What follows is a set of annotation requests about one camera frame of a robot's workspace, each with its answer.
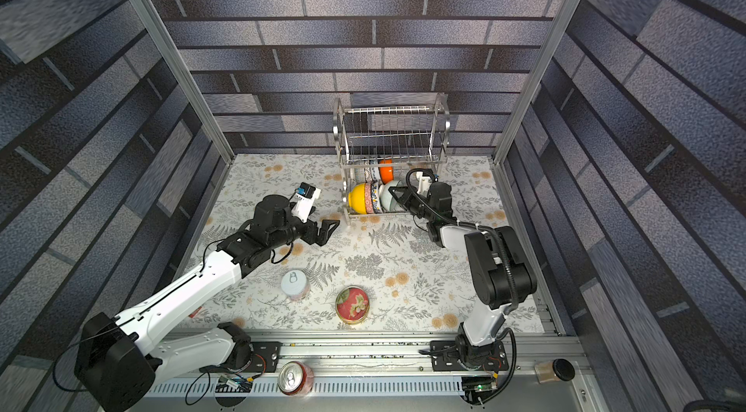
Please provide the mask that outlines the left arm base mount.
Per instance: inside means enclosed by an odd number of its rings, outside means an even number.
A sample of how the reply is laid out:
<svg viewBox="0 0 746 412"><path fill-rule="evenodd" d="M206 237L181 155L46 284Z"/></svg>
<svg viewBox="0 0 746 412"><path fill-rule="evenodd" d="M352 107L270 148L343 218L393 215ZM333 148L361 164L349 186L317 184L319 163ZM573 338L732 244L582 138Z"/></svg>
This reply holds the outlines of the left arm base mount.
<svg viewBox="0 0 746 412"><path fill-rule="evenodd" d="M201 373L247 374L273 373L277 369L280 342L238 342L222 363L209 363L200 367Z"/></svg>

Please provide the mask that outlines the yellow plastic bowl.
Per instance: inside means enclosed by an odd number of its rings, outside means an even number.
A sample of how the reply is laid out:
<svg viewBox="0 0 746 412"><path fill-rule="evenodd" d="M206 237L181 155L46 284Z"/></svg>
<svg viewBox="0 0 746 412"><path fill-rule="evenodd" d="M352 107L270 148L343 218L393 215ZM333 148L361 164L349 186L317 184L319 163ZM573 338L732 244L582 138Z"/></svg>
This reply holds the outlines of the yellow plastic bowl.
<svg viewBox="0 0 746 412"><path fill-rule="evenodd" d="M366 199L368 198L366 186L366 183L355 185L348 194L348 203L357 215L368 214L366 208Z"/></svg>

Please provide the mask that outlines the pale green ceramic bowl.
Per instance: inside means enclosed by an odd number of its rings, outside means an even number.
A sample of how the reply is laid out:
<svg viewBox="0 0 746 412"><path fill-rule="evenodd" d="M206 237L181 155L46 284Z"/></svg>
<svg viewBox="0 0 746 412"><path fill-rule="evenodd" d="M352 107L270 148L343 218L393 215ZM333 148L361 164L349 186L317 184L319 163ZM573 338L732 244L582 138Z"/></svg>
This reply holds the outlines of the pale green ceramic bowl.
<svg viewBox="0 0 746 412"><path fill-rule="evenodd" d="M392 188L398 187L399 181L392 180L387 184L384 184L379 190L380 202L383 210L386 213L394 213L401 211L401 206L398 204L394 196L392 195Z"/></svg>

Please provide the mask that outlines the blue yellow patterned plate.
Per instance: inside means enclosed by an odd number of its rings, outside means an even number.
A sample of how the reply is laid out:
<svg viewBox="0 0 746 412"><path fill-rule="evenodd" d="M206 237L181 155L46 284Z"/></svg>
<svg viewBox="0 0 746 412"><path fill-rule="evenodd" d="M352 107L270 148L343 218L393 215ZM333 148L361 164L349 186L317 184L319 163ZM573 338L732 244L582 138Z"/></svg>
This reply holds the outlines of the blue yellow patterned plate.
<svg viewBox="0 0 746 412"><path fill-rule="evenodd" d="M381 205L380 200L380 188L382 184L379 181L376 181L371 184L371 202L374 209L375 214L382 214L384 212L383 207Z"/></svg>

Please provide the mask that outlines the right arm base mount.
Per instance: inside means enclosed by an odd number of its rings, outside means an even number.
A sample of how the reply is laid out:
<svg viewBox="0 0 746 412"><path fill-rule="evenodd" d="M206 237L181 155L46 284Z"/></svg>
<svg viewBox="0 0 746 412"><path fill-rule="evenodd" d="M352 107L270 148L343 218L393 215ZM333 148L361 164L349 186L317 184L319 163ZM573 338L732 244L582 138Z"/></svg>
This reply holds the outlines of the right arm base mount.
<svg viewBox="0 0 746 412"><path fill-rule="evenodd" d="M458 347L455 340L432 340L423 353L431 357L431 366L435 372L461 371L509 371L506 350L502 341L483 346L476 351L468 347Z"/></svg>

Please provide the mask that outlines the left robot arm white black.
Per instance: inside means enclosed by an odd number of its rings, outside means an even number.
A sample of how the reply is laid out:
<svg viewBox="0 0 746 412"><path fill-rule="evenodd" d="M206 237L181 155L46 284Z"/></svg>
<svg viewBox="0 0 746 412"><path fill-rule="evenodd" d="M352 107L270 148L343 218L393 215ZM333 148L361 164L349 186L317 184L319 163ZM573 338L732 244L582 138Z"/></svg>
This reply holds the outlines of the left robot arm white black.
<svg viewBox="0 0 746 412"><path fill-rule="evenodd" d="M91 318L79 345L77 379L103 410L126 411L151 387L184 373L239 374L250 367L259 357L250 336L233 323L175 341L165 337L214 295L269 262L275 250L297 240L326 245L340 223L316 223L309 218L313 210L314 201L301 194L294 200L270 194L198 266L114 317Z"/></svg>

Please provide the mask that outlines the orange plastic bowl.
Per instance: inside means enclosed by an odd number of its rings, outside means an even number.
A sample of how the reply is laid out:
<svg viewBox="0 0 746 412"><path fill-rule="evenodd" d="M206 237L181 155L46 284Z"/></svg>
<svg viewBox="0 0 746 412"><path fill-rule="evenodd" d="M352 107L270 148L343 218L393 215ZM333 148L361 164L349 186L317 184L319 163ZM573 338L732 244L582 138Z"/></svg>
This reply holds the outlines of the orange plastic bowl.
<svg viewBox="0 0 746 412"><path fill-rule="evenodd" d="M391 159L384 159L382 161L382 164L379 166L379 174L384 184L388 184L394 180L394 167L392 167Z"/></svg>

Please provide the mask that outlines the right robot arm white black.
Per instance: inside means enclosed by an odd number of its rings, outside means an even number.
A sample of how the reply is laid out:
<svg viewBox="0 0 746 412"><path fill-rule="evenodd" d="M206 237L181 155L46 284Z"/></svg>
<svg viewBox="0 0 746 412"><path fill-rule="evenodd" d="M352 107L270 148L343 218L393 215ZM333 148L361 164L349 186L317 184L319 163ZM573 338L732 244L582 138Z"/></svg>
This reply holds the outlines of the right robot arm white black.
<svg viewBox="0 0 746 412"><path fill-rule="evenodd" d="M474 368L491 359L505 338L515 344L516 334L506 326L507 318L536 292L537 280L514 229L457 218L451 186L428 168L408 171L392 196L414 218L427 222L431 242L466 255L477 301L460 324L451 349L458 360Z"/></svg>

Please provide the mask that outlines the black white leaf bowl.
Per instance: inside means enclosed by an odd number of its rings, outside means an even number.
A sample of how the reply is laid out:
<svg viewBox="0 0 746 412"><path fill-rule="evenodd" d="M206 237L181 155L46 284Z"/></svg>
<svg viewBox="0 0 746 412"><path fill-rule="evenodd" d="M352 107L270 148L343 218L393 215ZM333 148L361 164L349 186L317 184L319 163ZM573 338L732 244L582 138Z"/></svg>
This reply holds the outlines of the black white leaf bowl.
<svg viewBox="0 0 746 412"><path fill-rule="evenodd" d="M371 195L371 182L366 182L364 184L364 203L365 203L365 210L368 215L372 215L375 213L375 208L373 206L373 200Z"/></svg>

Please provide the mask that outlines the blue white floral bowl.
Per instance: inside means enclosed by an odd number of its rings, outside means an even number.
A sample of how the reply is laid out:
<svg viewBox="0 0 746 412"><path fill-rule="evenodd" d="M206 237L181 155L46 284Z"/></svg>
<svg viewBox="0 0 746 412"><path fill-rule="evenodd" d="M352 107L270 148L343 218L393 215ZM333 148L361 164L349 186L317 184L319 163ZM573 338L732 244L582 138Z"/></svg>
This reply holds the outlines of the blue white floral bowl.
<svg viewBox="0 0 746 412"><path fill-rule="evenodd" d="M366 169L366 174L367 174L367 181L377 182L381 180L378 166L370 165Z"/></svg>

